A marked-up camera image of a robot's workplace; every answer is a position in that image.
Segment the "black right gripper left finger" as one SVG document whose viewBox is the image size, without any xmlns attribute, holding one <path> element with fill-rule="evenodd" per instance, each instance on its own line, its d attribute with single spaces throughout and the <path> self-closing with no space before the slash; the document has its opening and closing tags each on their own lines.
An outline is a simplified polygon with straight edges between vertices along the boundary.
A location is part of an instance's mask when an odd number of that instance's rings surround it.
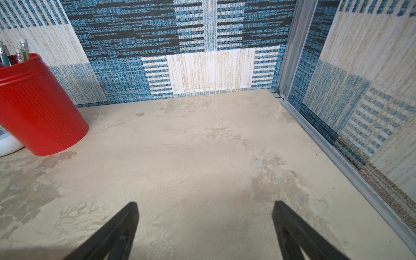
<svg viewBox="0 0 416 260">
<path fill-rule="evenodd" d="M 132 201 L 65 259 L 127 260 L 131 254 L 138 223 L 138 205 Z"/>
</svg>

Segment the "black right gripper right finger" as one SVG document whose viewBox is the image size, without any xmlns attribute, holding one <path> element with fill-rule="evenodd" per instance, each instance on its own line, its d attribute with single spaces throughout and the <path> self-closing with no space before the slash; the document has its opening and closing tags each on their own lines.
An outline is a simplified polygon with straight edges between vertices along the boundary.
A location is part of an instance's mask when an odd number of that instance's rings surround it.
<svg viewBox="0 0 416 260">
<path fill-rule="evenodd" d="M 274 203 L 272 220 L 284 260 L 348 259 L 283 201 Z"/>
</svg>

